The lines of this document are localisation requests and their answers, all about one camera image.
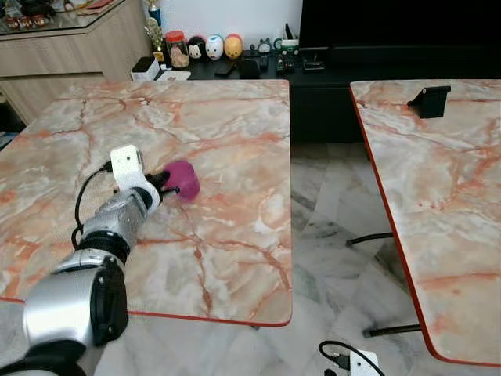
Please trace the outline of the purple cup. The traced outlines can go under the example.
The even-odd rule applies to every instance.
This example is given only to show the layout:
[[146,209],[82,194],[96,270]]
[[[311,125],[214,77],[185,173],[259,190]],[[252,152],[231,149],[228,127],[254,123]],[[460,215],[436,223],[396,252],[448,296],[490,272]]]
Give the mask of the purple cup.
[[166,183],[166,187],[178,186],[180,191],[176,196],[184,201],[196,200],[200,193],[200,182],[194,171],[194,167],[188,161],[173,161],[164,166],[164,172],[174,172],[179,174],[178,183]]

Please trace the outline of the white box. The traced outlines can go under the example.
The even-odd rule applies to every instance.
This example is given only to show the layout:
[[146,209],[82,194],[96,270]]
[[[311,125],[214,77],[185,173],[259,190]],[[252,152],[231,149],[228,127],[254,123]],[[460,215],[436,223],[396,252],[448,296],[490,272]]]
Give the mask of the white box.
[[132,81],[154,81],[161,75],[160,61],[152,56],[144,56],[135,62],[130,69]]

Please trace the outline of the red lidded jar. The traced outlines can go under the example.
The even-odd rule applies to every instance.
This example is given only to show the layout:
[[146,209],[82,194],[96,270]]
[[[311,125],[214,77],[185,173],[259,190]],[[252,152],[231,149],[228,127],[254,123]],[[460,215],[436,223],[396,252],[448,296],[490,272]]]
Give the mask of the red lidded jar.
[[173,69],[186,69],[190,64],[189,46],[185,33],[180,30],[166,32],[165,57]]

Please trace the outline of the black round plush toy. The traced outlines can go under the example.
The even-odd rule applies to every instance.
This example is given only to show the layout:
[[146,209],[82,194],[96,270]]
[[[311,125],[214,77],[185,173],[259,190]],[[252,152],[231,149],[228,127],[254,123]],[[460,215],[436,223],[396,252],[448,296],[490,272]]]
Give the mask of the black round plush toy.
[[205,39],[203,36],[196,35],[190,37],[186,43],[187,54],[191,61],[201,60],[201,58],[207,57],[207,50],[205,50]]

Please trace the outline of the black pouch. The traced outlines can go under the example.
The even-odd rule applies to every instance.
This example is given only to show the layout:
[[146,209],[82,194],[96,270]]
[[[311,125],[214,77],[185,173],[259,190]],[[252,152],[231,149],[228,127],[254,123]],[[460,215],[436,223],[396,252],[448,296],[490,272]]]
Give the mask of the black pouch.
[[261,68],[257,60],[241,60],[237,64],[239,78],[244,80],[260,79]]

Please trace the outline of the white round plush toy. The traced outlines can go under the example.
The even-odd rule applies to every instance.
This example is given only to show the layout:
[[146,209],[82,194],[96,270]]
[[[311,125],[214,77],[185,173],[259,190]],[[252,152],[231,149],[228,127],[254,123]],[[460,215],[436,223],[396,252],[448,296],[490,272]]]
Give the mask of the white round plush toy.
[[222,36],[218,34],[211,35],[205,40],[205,56],[209,60],[220,60],[225,51],[225,43]]

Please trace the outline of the golden trophy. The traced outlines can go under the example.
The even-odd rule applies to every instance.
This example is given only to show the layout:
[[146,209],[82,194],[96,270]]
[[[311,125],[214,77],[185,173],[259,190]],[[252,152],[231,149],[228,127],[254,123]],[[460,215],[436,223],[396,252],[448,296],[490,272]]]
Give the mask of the golden trophy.
[[151,46],[153,46],[153,57],[160,63],[168,63],[169,60],[166,57],[166,42],[164,39],[164,30],[162,30],[160,23],[157,19],[152,17],[146,18],[146,35],[150,40]]

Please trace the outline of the yellow round plush toy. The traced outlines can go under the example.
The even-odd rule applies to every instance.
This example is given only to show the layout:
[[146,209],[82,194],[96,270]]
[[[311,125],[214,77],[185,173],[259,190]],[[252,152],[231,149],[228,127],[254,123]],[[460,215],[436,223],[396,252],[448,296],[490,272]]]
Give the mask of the yellow round plush toy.
[[236,33],[226,36],[223,39],[223,54],[229,60],[238,60],[243,54],[243,39]]

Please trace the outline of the wooden cabinet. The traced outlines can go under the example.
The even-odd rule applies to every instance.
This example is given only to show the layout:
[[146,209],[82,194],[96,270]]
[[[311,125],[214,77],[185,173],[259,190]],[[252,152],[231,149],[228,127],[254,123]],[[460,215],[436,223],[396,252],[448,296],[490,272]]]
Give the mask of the wooden cabinet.
[[143,0],[114,0],[97,14],[58,12],[43,27],[13,30],[0,14],[0,93],[25,125],[71,87],[132,79],[150,57]]

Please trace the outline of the black table leg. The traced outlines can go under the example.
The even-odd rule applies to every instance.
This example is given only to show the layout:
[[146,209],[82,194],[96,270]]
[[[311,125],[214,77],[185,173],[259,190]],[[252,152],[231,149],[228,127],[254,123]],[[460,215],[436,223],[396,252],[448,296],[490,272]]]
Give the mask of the black table leg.
[[365,329],[362,330],[362,336],[364,336],[366,339],[369,339],[386,335],[398,335],[403,333],[420,332],[420,331],[422,331],[422,326],[420,324],[409,324],[409,325],[400,325],[393,327]]
[[355,237],[355,239],[347,240],[346,246],[355,246],[355,244],[365,243],[365,241],[393,239],[393,237],[395,237],[393,233],[373,233],[373,235],[365,235],[362,237]]

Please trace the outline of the black stand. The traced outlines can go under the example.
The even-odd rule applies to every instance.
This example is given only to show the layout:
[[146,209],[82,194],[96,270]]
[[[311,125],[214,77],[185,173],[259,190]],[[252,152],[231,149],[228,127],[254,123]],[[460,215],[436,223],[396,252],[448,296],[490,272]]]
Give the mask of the black stand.
[[443,118],[451,90],[450,85],[423,87],[412,100],[408,101],[408,108],[421,119]]

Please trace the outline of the black television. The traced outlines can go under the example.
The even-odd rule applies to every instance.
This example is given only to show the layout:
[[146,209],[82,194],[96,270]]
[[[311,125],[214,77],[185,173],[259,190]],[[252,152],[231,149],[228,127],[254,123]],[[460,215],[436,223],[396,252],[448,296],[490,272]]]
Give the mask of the black television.
[[303,47],[486,45],[497,39],[488,0],[303,0]]

